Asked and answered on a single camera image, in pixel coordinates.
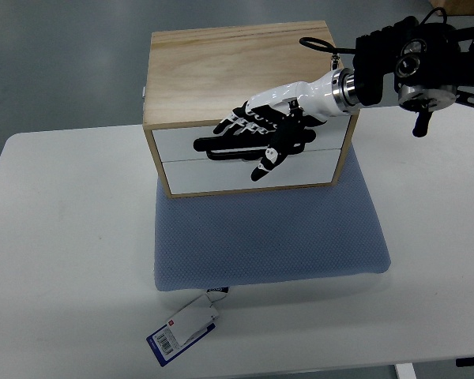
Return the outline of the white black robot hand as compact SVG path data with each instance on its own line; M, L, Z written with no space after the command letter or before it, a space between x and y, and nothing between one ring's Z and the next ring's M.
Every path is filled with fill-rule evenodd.
M215 127L215 134L270 135L271 140L250 177L256 182L284 162L294 139L307 127L340 116L342 101L333 91L342 71L335 69L314 82L297 81L250 97Z

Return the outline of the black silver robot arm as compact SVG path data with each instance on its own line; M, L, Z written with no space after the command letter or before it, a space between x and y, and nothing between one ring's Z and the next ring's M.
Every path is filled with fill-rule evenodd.
M332 75L322 86L343 113L382 100L385 75L394 77L400 107L417 114L412 131L427 135L432 114L459 103L474 108L474 26L457 29L442 20L406 17L360 36L353 48L337 48L314 37L300 44L332 55Z

